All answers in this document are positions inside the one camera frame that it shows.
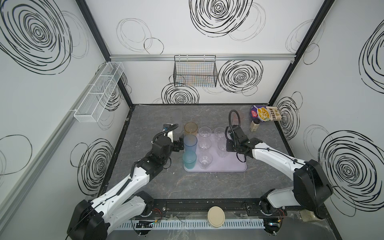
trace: gray marble tabletop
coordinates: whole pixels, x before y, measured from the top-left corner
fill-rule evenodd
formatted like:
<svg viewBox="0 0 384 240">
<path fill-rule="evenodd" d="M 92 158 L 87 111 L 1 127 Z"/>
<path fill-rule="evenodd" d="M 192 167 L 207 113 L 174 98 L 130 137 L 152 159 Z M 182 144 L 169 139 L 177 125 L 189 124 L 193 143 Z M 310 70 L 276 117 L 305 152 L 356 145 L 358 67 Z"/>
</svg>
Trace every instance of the gray marble tabletop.
<svg viewBox="0 0 384 240">
<path fill-rule="evenodd" d="M 269 146 L 287 153 L 274 122 L 262 122 L 255 132 L 250 132 L 250 105 L 197 105 L 197 106 L 136 106 L 117 162 L 109 181 L 108 190 L 129 175 L 133 162 L 142 159 L 151 149 L 151 140 L 162 130 L 163 124 L 172 122 L 172 112 L 183 112 L 183 124 L 195 122 L 199 127 L 228 126 L 228 113 L 240 113 L 241 125 L 249 138 L 256 137 Z M 293 185 L 283 173 L 256 159 L 247 158 L 244 172 L 187 172 L 182 163 L 182 153 L 171 155 L 172 166 L 140 190 L 155 199 L 190 198 L 256 198 L 272 188 Z"/>
</svg>

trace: bottle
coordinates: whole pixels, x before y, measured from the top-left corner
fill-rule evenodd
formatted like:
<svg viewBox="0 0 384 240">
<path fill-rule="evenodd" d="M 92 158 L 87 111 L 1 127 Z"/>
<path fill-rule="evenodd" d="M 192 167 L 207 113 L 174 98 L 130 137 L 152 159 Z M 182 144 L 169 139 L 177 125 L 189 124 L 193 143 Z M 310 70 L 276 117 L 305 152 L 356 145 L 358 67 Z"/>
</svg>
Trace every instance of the bottle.
<svg viewBox="0 0 384 240">
<path fill-rule="evenodd" d="M 249 126 L 249 130 L 251 132 L 254 132 L 257 130 L 257 128 L 259 127 L 260 125 L 260 119 L 256 118 L 254 119 L 252 122 L 251 122 L 251 125 Z"/>
</svg>

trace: black wire basket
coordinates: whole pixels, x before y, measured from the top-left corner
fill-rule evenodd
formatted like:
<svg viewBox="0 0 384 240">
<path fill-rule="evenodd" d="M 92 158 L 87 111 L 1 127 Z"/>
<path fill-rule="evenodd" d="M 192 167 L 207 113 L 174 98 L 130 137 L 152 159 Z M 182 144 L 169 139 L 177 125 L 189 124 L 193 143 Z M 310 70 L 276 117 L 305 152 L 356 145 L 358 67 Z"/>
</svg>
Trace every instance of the black wire basket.
<svg viewBox="0 0 384 240">
<path fill-rule="evenodd" d="M 218 73 L 215 55 L 175 55 L 174 86 L 216 87 Z"/>
</svg>

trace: wire basket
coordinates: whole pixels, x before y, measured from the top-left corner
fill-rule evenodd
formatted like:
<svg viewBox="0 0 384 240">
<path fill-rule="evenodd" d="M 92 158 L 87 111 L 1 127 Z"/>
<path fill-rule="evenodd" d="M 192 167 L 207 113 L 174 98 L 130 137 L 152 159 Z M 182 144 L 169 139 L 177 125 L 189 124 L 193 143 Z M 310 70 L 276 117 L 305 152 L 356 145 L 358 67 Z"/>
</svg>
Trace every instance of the wire basket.
<svg viewBox="0 0 384 240">
<path fill-rule="evenodd" d="M 87 93 L 74 117 L 79 122 L 97 122 L 123 73 L 122 62 L 108 62 Z"/>
<path fill-rule="evenodd" d="M 218 74 L 215 55 L 175 55 L 174 86 L 216 87 Z"/>
</svg>

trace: blue plastic cup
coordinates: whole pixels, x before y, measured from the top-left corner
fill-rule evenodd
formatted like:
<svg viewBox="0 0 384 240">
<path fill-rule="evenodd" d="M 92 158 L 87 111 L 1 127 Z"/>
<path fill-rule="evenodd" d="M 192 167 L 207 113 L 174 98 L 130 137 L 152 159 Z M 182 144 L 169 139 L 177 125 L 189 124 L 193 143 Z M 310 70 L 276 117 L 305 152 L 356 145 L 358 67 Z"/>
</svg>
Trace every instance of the blue plastic cup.
<svg viewBox="0 0 384 240">
<path fill-rule="evenodd" d="M 184 136 L 184 152 L 191 151 L 196 152 L 197 137 L 192 134 Z"/>
<path fill-rule="evenodd" d="M 187 169 L 192 169 L 196 164 L 196 153 L 192 151 L 186 151 L 183 153 L 184 166 Z"/>
</svg>

